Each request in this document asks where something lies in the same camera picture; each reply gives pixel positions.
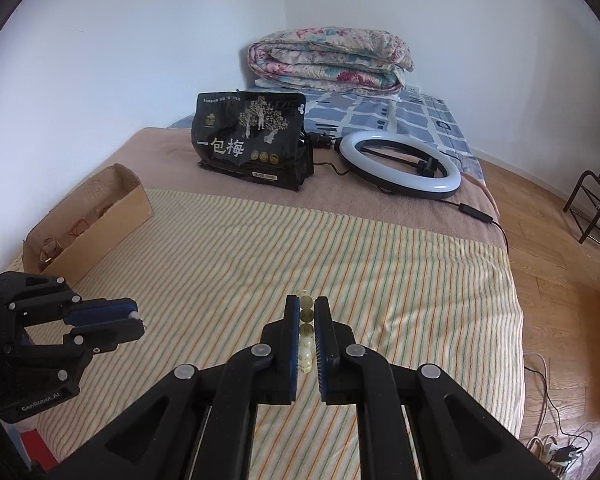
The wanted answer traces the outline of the open cardboard box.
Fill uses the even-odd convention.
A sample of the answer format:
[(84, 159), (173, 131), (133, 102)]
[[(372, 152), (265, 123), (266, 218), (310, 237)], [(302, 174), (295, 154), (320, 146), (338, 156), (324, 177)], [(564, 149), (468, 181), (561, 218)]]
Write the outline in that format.
[[(78, 284), (151, 216), (151, 203), (140, 178), (121, 164), (108, 166), (81, 183), (30, 231), (23, 242), (23, 271)], [(44, 266), (38, 253), (50, 236), (65, 250)]]

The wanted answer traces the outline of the yellow striped cloth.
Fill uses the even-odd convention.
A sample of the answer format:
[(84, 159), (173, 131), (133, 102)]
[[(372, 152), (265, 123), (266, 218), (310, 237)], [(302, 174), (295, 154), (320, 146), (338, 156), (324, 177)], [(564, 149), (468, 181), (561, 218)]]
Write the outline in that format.
[(58, 460), (178, 364), (215, 366), (257, 342), (302, 290), (388, 361), (439, 365), (518, 434), (524, 316), (504, 249), (252, 200), (149, 198), (152, 218), (76, 284), (86, 299), (134, 299), (145, 335), (95, 358), (80, 394), (38, 418)]

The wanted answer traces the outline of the brown blanket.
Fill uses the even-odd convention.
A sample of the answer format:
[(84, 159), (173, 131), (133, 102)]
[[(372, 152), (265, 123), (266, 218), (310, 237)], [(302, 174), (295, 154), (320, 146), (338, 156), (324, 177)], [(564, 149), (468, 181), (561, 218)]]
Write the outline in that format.
[(201, 168), (190, 132), (185, 129), (143, 128), (99, 167), (117, 162), (131, 169), (145, 188), (154, 190), (230, 196), (348, 214), (507, 248), (497, 226), (457, 210), (455, 205), (464, 203), (495, 220), (500, 218), (489, 190), (471, 176), (462, 177), (460, 190), (453, 197), (437, 202), (381, 192), (355, 174), (346, 174), (338, 154), (331, 150), (317, 150), (314, 157), (318, 162), (314, 175), (294, 192)]

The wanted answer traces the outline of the black snack bag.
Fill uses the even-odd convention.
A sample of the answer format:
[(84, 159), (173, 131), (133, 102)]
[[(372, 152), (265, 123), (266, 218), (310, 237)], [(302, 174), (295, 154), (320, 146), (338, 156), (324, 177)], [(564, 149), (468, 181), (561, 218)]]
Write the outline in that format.
[(299, 191), (314, 175), (313, 145), (304, 131), (305, 108), (301, 93), (201, 93), (190, 128), (199, 166)]

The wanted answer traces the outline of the blue checkered bed sheet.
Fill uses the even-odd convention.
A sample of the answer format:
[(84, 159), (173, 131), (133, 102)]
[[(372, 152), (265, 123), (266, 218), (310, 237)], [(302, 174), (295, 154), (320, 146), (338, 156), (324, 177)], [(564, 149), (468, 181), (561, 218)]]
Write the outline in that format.
[[(332, 148), (355, 131), (403, 134), (449, 155), (460, 172), (483, 179), (480, 162), (471, 153), (449, 107), (433, 96), (417, 91), (402, 91), (397, 96), (357, 96), (352, 92), (294, 91), (282, 87), (252, 87), (246, 91), (303, 94), (306, 97), (304, 131), (312, 141), (313, 149)], [(187, 128), (190, 132), (194, 115), (179, 120), (174, 127)]]

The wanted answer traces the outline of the folded floral quilt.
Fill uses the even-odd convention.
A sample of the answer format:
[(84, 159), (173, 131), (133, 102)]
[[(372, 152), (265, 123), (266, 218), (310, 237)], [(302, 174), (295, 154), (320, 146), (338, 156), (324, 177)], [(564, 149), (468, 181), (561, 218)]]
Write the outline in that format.
[(414, 70), (407, 43), (380, 29), (325, 26), (272, 32), (247, 51), (261, 84), (393, 96)]

